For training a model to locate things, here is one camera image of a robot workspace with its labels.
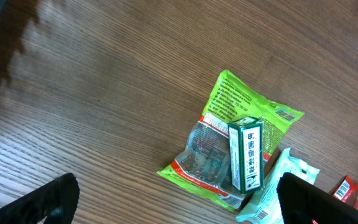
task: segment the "green plastic bag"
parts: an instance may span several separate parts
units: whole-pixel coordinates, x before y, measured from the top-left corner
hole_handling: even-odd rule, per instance
[[[228,210],[239,208],[244,195],[231,184],[227,123],[248,116],[264,122],[263,158],[266,162],[303,112],[266,99],[225,70],[216,81],[185,150],[157,173]]]

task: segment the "small rectangular box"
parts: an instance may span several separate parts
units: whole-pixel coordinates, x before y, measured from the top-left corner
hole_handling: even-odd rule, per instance
[[[264,186],[263,122],[246,117],[228,126],[232,185],[241,194],[255,192]]]

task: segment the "brown wood surface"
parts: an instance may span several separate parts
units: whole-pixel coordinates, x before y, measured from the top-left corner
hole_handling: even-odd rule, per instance
[[[358,184],[358,0],[8,0],[0,18],[0,207],[66,172],[75,223],[234,223],[155,172],[221,71],[305,112],[280,145]]]

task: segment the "barcode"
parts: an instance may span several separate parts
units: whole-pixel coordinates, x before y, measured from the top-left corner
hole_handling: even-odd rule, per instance
[[[286,113],[285,111],[281,110],[277,110],[276,114],[280,115],[282,118],[286,119],[287,121],[292,121],[293,119],[295,119],[296,117],[290,113]]]
[[[268,213],[267,213],[265,210],[261,210],[261,211],[259,212],[259,214],[258,214],[256,217],[254,217],[254,220],[255,220],[255,221],[261,221],[261,220],[264,219],[267,215],[268,215]]]
[[[241,205],[242,200],[228,196],[228,197],[221,197],[221,200],[232,206],[233,208],[238,208]]]
[[[349,190],[349,187],[350,187],[349,183],[347,183],[347,181],[344,180],[343,183],[341,184],[341,186],[339,187],[338,191],[334,195],[337,198],[339,198],[340,200],[342,200],[342,198],[345,196],[345,194]]]

